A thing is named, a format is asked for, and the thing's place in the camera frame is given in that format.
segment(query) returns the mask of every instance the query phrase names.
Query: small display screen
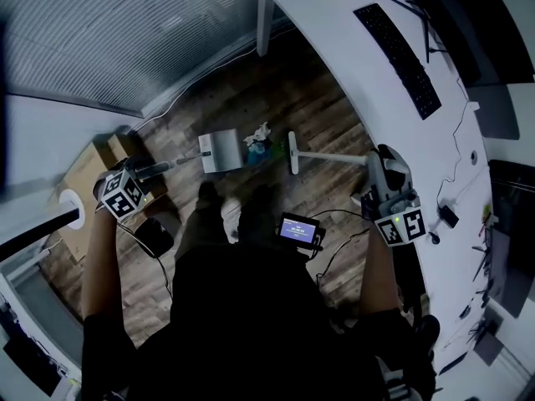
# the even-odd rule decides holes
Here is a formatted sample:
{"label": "small display screen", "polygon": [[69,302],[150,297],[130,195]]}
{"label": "small display screen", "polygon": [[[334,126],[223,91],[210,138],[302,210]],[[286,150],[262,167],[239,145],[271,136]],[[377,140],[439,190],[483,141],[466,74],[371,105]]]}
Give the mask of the small display screen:
{"label": "small display screen", "polygon": [[295,241],[307,242],[313,241],[316,226],[303,223],[301,221],[290,220],[285,218],[281,227],[280,235]]}

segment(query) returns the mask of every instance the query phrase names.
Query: wooden floor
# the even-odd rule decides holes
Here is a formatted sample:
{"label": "wooden floor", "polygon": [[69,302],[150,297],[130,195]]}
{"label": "wooden floor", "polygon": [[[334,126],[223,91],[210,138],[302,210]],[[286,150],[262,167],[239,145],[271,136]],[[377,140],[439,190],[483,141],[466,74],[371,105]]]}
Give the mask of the wooden floor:
{"label": "wooden floor", "polygon": [[[242,139],[264,121],[272,129],[270,138],[276,145],[283,143],[292,129],[301,150],[361,155],[372,147],[344,92],[297,31],[273,40],[266,57],[253,53],[240,58],[194,85],[166,117],[150,122],[140,136],[156,160],[176,159],[198,152],[198,135],[237,128]],[[222,214],[231,241],[235,239],[240,203],[262,183],[279,187],[277,215],[281,210],[303,216],[332,208],[359,211],[349,196],[362,183],[362,168],[322,160],[301,159],[300,164],[299,175],[290,175],[288,162],[281,155],[257,167],[212,178],[227,198]],[[187,162],[166,175],[169,196],[182,222],[192,212],[199,184],[206,178],[200,160]],[[325,268],[342,242],[365,228],[358,217],[341,212],[326,213],[319,219],[327,235],[325,251],[308,264],[312,276]],[[58,238],[54,234],[49,243]],[[358,304],[366,246],[367,236],[363,235],[336,256],[321,286],[329,304],[349,309]],[[175,250],[176,245],[162,257],[170,278]],[[140,345],[168,323],[171,300],[158,263],[121,232],[118,254],[126,331]],[[75,263],[63,243],[42,263],[43,273],[78,313],[83,268],[84,260]]]}

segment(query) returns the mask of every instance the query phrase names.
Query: black keyboard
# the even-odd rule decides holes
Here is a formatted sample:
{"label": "black keyboard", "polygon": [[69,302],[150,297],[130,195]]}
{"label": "black keyboard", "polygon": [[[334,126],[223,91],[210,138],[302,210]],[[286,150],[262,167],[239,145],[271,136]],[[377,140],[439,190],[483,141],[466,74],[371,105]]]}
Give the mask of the black keyboard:
{"label": "black keyboard", "polygon": [[354,11],[360,22],[366,27],[407,89],[412,102],[425,120],[441,107],[441,101],[433,89],[429,76],[425,73],[420,60],[412,52],[400,30],[388,18],[377,3]]}

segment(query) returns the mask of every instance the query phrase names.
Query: curved desk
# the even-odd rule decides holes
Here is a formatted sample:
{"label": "curved desk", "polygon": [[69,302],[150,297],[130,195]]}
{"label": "curved desk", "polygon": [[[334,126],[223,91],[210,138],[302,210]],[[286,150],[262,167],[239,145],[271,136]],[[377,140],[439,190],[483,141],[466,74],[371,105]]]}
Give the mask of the curved desk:
{"label": "curved desk", "polygon": [[[477,104],[467,103],[464,86],[447,53],[433,53],[426,63],[421,20],[390,0],[258,2],[258,52],[262,55],[268,50],[276,3],[329,67],[374,143],[394,148],[410,166],[427,229],[441,239],[434,245],[430,236],[423,236],[415,243],[431,313],[441,323],[435,346],[435,369],[440,371],[471,348],[470,329],[483,314],[481,295],[476,292],[486,287],[487,279],[480,272],[472,281],[482,259],[482,253],[472,247],[484,242],[479,235],[482,215],[492,203],[492,193],[474,114]],[[378,3],[403,34],[439,96],[442,106],[426,120],[421,119],[389,60],[353,13],[371,3]],[[431,36],[430,46],[437,48]],[[457,126],[459,153],[453,137]],[[477,154],[475,165],[471,162],[473,151]],[[439,221],[436,203],[442,181],[452,180],[454,173],[455,181],[444,182],[438,197],[459,217],[451,229]],[[460,319],[467,305],[471,312]]]}

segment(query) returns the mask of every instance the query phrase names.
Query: desk leg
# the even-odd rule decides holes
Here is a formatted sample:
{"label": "desk leg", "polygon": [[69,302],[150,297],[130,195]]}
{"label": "desk leg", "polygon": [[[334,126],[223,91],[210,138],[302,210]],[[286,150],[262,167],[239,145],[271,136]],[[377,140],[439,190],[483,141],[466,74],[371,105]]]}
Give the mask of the desk leg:
{"label": "desk leg", "polygon": [[257,52],[261,57],[268,53],[274,8],[273,0],[258,0]]}

